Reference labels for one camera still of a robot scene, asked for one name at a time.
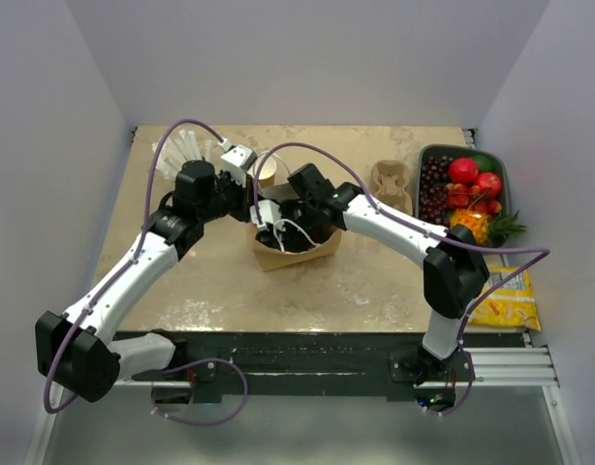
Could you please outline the brown paper coffee cup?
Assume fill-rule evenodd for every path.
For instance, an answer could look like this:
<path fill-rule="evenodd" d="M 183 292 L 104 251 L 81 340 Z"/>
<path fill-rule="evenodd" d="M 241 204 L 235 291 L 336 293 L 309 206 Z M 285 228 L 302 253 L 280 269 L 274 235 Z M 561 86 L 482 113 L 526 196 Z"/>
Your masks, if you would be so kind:
<path fill-rule="evenodd" d="M 277 163 L 273 157 L 263 161 L 260 157 L 257 160 L 257 164 L 254 171 L 260 171 L 259 173 L 259 185 L 261 188 L 271 187 L 275 183 L 275 175 L 277 173 Z"/>

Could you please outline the brown paper bag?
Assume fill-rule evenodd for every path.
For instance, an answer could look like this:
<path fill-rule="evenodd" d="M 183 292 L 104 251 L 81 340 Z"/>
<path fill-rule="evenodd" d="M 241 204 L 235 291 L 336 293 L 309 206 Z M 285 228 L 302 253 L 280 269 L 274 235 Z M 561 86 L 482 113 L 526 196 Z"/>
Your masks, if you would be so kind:
<path fill-rule="evenodd" d="M 317 227 L 307 232 L 293 220 L 283 220 L 271 233 L 269 242 L 260 240 L 255 226 L 246 227 L 246 238 L 252 246 L 261 271 L 272 271 L 334 254 L 342 231 L 334 227 Z"/>

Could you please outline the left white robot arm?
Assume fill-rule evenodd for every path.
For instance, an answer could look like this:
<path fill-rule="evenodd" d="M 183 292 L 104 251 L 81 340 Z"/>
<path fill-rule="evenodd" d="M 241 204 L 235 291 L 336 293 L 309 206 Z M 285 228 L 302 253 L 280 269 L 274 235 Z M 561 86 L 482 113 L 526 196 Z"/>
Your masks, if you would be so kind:
<path fill-rule="evenodd" d="M 167 270 L 204 235 L 204 225 L 227 215 L 250 219 L 252 177 L 229 162 L 221 171 L 204 161 L 187 162 L 173 190 L 151 215 L 148 230 L 81 300 L 61 314 L 47 311 L 35 324 L 39 372 L 74 395 L 96 402 L 114 383 L 157 371 L 181 378 L 188 356 L 167 333 L 115 340 L 129 311 Z"/>

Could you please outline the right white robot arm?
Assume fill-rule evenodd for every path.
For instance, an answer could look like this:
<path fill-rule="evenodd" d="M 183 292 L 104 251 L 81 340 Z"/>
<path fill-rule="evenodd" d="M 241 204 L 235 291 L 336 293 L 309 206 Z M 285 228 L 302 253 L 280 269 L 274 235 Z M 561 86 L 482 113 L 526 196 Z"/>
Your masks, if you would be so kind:
<path fill-rule="evenodd" d="M 454 368 L 462 322 L 488 278 L 485 260 L 472 232 L 450 230 L 394 211 L 374 200 L 364 187 L 335 187 L 312 164 L 289 176 L 297 195 L 303 229 L 334 226 L 374 239 L 408 258 L 423 271 L 423 295 L 431 308 L 419 357 L 422 374 L 439 381 Z"/>

